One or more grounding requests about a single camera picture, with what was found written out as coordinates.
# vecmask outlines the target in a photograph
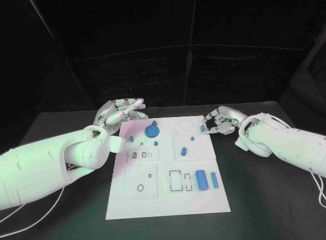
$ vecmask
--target table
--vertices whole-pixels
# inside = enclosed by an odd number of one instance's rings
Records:
[[[150,118],[206,115],[218,105],[150,107]],[[247,115],[270,113],[294,124],[274,101],[224,104]],[[81,130],[97,111],[41,113],[22,144]],[[29,230],[3,239],[110,240],[326,240],[326,209],[312,175],[274,155],[257,156],[235,146],[238,134],[212,134],[231,212],[105,221],[116,154],[104,166],[64,190],[55,209]],[[0,235],[23,229],[51,209],[61,191],[29,203],[0,224]],[[16,208],[0,211],[0,219]]]

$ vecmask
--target hole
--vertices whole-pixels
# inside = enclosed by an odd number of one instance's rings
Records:
[[[136,189],[142,192],[144,190],[144,186],[140,184],[140,185],[137,185]]]
[[[23,170],[23,165],[22,165],[20,162],[16,163],[16,166],[18,166],[18,168],[19,168],[20,170]]]

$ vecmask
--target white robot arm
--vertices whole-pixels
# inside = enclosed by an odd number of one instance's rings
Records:
[[[134,111],[146,107],[143,102],[143,99],[108,101],[93,125],[0,155],[0,210],[54,193],[104,165],[110,152],[121,153],[126,140],[111,135],[121,122],[147,119],[144,113]]]
[[[238,110],[221,106],[204,118],[214,118],[216,127],[206,134],[229,134],[238,127],[235,145],[251,150],[261,157],[271,153],[287,163],[326,178],[326,136],[290,128],[284,121],[270,114],[247,116]]]

